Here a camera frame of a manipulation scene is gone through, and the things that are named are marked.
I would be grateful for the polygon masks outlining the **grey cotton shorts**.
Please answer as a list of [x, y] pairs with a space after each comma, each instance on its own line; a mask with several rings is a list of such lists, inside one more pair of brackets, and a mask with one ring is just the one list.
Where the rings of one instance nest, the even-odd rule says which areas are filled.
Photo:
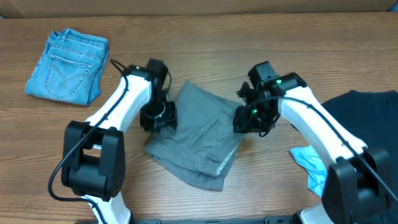
[[186, 82], [178, 93], [176, 128], [154, 133], [145, 152], [174, 176], [200, 189], [221, 191], [244, 134], [233, 130], [239, 103]]

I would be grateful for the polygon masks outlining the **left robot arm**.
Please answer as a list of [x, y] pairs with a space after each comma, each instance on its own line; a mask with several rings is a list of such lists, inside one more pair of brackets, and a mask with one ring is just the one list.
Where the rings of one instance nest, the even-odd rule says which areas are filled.
[[171, 76], [163, 61], [150, 59], [145, 67], [111, 63], [121, 72], [119, 86], [86, 121], [68, 124], [57, 170], [62, 184], [76, 195], [72, 200], [88, 203], [97, 223], [133, 223], [121, 194], [126, 176], [124, 134], [136, 116], [145, 131], [175, 129], [177, 109], [163, 88]]

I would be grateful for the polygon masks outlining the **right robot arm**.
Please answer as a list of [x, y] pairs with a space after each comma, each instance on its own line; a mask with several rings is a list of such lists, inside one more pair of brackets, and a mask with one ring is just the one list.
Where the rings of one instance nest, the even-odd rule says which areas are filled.
[[392, 162], [383, 149], [370, 149], [347, 131], [318, 102], [296, 73], [276, 74], [268, 61], [250, 69], [249, 82], [237, 94], [233, 130], [266, 136], [280, 117], [313, 146], [328, 169], [322, 202], [290, 216], [266, 217], [265, 223], [357, 223], [392, 208]]

